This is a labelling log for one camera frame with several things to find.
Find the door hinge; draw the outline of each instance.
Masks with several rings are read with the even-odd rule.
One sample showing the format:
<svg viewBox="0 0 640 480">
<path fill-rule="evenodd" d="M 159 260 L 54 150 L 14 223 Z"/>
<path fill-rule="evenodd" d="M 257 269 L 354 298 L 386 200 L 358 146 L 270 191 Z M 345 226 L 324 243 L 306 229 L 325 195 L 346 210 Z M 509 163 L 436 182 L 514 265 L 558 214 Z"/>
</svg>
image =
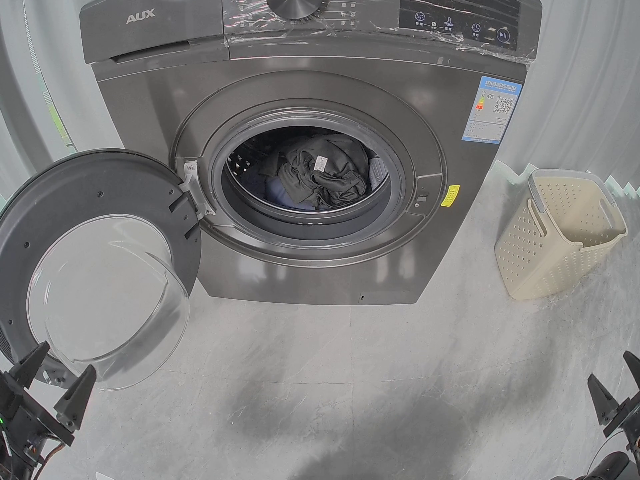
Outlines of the door hinge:
<svg viewBox="0 0 640 480">
<path fill-rule="evenodd" d="M 184 163 L 184 183 L 179 185 L 180 190 L 189 192 L 196 203 L 196 215 L 202 219 L 204 215 L 215 215 L 216 211 L 204 195 L 202 185 L 198 178 L 198 162 L 196 160 Z"/>
</svg>

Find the gray tile floor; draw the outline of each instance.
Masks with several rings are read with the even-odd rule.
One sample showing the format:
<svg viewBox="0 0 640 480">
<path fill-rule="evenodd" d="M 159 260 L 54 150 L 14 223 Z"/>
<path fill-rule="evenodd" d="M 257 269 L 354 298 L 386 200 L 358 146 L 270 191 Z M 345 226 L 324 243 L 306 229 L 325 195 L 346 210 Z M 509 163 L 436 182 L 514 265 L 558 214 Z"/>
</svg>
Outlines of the gray tile floor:
<svg viewBox="0 0 640 480">
<path fill-rule="evenodd" d="M 133 388 L 95 392 L 42 480 L 586 473 L 604 440 L 588 374 L 619 399 L 636 391 L 622 352 L 640 355 L 640 204 L 620 199 L 629 236 L 578 287 L 516 302 L 493 245 L 519 190 L 491 171 L 415 305 L 283 306 L 197 285 L 175 354 Z"/>
</svg>

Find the beige laundry basket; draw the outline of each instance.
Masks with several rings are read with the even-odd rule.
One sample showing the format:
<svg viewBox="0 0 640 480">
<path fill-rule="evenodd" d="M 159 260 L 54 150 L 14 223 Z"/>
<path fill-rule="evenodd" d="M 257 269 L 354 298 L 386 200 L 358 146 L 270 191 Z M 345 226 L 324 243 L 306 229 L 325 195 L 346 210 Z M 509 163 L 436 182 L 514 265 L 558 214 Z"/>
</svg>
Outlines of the beige laundry basket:
<svg viewBox="0 0 640 480">
<path fill-rule="evenodd" d="M 538 169 L 495 257 L 509 295 L 533 299 L 574 286 L 624 236 L 622 213 L 597 176 Z"/>
</svg>

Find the open door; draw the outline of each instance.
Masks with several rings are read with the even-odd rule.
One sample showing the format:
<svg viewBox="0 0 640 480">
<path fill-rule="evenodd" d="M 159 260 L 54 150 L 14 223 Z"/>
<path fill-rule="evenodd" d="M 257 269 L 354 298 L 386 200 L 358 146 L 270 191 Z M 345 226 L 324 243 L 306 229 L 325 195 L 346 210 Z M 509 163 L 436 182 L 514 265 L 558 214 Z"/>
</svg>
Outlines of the open door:
<svg viewBox="0 0 640 480">
<path fill-rule="evenodd" d="M 68 387 L 148 377 L 178 345 L 200 263 L 190 194 L 167 166 L 128 150 L 67 157 L 0 214 L 0 350 L 15 362 L 49 341 L 38 379 Z"/>
</svg>

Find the clothes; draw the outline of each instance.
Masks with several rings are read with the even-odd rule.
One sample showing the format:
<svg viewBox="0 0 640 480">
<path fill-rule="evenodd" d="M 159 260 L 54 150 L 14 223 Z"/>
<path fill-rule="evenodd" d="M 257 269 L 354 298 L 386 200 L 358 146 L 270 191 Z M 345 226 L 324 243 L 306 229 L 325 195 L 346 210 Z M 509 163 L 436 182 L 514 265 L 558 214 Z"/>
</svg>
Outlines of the clothes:
<svg viewBox="0 0 640 480">
<path fill-rule="evenodd" d="M 366 194 L 369 157 L 348 135 L 318 135 L 281 144 L 259 172 L 277 175 L 294 204 L 338 207 Z"/>
<path fill-rule="evenodd" d="M 254 196 L 260 199 L 265 199 L 270 203 L 284 206 L 285 208 L 295 208 L 297 210 L 316 210 L 313 204 L 302 201 L 302 203 L 295 204 L 287 191 L 282 186 L 282 181 L 277 176 L 265 176 L 260 174 L 261 164 L 252 165 L 240 175 L 240 183 L 242 186 L 249 190 Z"/>
<path fill-rule="evenodd" d="M 302 201 L 300 203 L 294 203 L 291 196 L 287 194 L 287 191 L 282 185 L 282 180 L 277 176 L 267 177 L 266 185 L 266 197 L 267 201 L 284 206 L 285 208 L 295 208 L 298 210 L 315 210 L 313 204 L 308 201 Z"/>
</svg>

